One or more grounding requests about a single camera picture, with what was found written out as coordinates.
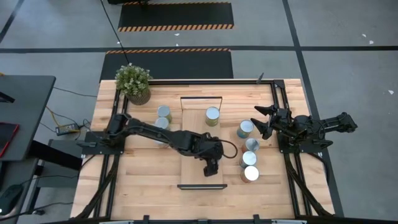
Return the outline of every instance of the gray floor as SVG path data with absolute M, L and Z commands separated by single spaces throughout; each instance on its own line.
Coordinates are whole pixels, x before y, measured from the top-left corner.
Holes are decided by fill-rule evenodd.
M 16 2 L 0 1 L 0 29 Z M 293 46 L 282 0 L 230 2 L 236 26 L 233 30 L 138 32 L 119 36 L 126 47 Z M 302 46 L 398 45 L 397 1 L 289 0 L 289 4 Z M 113 24 L 117 25 L 121 6 L 105 5 Z M 0 43 L 0 49 L 117 46 L 97 0 L 25 0 Z M 398 109 L 398 52 L 303 54 L 321 118 L 346 111 L 359 126 L 353 134 L 328 135 L 335 142 L 330 155 L 345 216 L 398 220 L 395 172 L 398 125 L 394 122 Z M 262 72 L 264 78 L 301 78 L 295 52 L 236 50 L 231 55 L 235 78 L 254 78 Z M 95 95 L 103 60 L 104 53 L 0 54 L 0 72 L 54 75 L 55 85 L 60 88 Z M 84 118 L 91 118 L 95 99 L 54 90 L 48 106 L 81 123 Z M 55 127 L 47 112 L 42 122 Z M 35 139 L 47 142 L 59 138 L 40 126 Z M 45 189 L 37 206 L 71 202 L 73 195 L 73 189 Z M 71 206 L 48 208 L 46 215 L 23 217 L 19 223 L 65 220 L 70 209 Z

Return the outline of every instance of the red object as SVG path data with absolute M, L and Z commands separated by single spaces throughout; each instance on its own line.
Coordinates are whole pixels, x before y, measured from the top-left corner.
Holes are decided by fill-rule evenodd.
M 0 123 L 0 157 L 5 153 L 19 129 L 19 124 Z

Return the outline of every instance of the wooden table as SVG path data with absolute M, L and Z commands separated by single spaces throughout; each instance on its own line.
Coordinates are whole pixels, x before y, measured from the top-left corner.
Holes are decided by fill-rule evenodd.
M 285 80 L 287 96 L 293 116 L 308 115 L 305 95 L 299 79 Z M 128 105 L 128 113 L 141 121 L 153 124 L 157 119 L 159 105 L 169 105 L 172 111 L 172 130 L 182 127 L 181 96 L 222 96 L 220 128 L 221 139 L 241 147 L 244 140 L 236 136 L 236 129 L 244 119 L 265 120 L 254 106 L 273 104 L 269 85 L 157 85 L 151 87 L 152 97 L 143 106 Z M 103 130 L 110 119 L 115 95 L 114 81 L 102 81 L 95 106 L 92 130 Z M 123 97 L 119 102 L 122 108 Z M 195 109 L 206 109 L 205 102 L 191 104 Z M 276 135 L 262 140 L 255 129 L 252 138 L 260 141 L 257 168 L 260 178 L 250 184 L 240 179 L 238 159 L 221 159 L 223 181 L 228 187 L 223 190 L 180 190 L 181 155 L 173 149 L 159 149 L 149 139 L 129 136 L 121 156 L 116 190 L 113 201 L 112 220 L 142 220 L 150 215 L 155 220 L 181 219 L 252 219 L 293 218 L 289 185 L 283 155 L 279 152 Z M 224 144 L 226 154 L 233 148 Z M 309 190 L 323 207 L 333 213 L 323 165 L 309 155 L 302 154 L 302 165 Z M 98 188 L 103 156 L 96 156 L 80 173 L 71 217 L 78 215 Z M 303 200 L 298 187 L 300 211 L 304 214 Z M 104 215 L 108 193 L 104 193 L 101 214 Z

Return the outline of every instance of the orange and black striped tape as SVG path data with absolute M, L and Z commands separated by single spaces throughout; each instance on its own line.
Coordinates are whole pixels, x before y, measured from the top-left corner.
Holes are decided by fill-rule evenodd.
M 148 3 L 149 5 L 158 5 L 158 4 L 225 4 L 230 2 L 169 2 L 169 3 Z M 123 6 L 131 5 L 131 4 L 139 4 L 138 2 L 127 2 L 124 3 Z
M 210 48 L 210 49 L 152 49 L 152 50 L 125 50 L 127 54 L 133 53 L 166 53 L 166 52 L 213 52 L 213 51 L 229 51 L 229 49 Z M 122 54 L 122 50 L 109 50 L 106 54 Z
M 119 32 L 232 29 L 233 24 L 119 27 Z

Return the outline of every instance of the metal can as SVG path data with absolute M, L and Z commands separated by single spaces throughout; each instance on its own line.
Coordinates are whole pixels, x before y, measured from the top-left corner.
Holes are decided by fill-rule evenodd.
M 158 128 L 163 128 L 166 130 L 169 130 L 169 121 L 167 118 L 157 118 L 155 121 L 155 126 Z M 167 143 L 161 142 L 161 141 L 154 141 L 159 147 L 161 148 L 166 148 L 169 145 Z
M 255 155 L 255 153 L 247 151 L 242 155 L 241 159 L 239 160 L 239 165 L 242 168 L 246 168 L 248 166 L 254 166 L 256 162 L 257 162 L 257 156 Z
M 242 146 L 242 152 L 256 152 L 260 148 L 260 143 L 257 139 L 249 138 Z
M 167 106 L 167 105 L 161 105 L 161 106 L 159 106 L 159 107 L 157 108 L 157 115 L 158 115 L 160 118 L 167 118 L 168 121 L 169 121 L 169 123 L 172 122 L 172 114 L 171 114 L 171 111 L 170 111 L 169 106 Z
M 260 176 L 260 172 L 254 166 L 248 166 L 241 172 L 241 179 L 245 183 L 250 183 L 257 180 Z
M 209 126 L 216 126 L 218 124 L 218 118 L 220 117 L 220 111 L 214 106 L 207 108 L 206 110 L 206 124 Z
M 238 130 L 236 131 L 236 134 L 240 138 L 247 138 L 249 137 L 250 133 L 253 131 L 254 125 L 251 122 L 251 120 L 243 120 L 241 124 L 239 125 Z

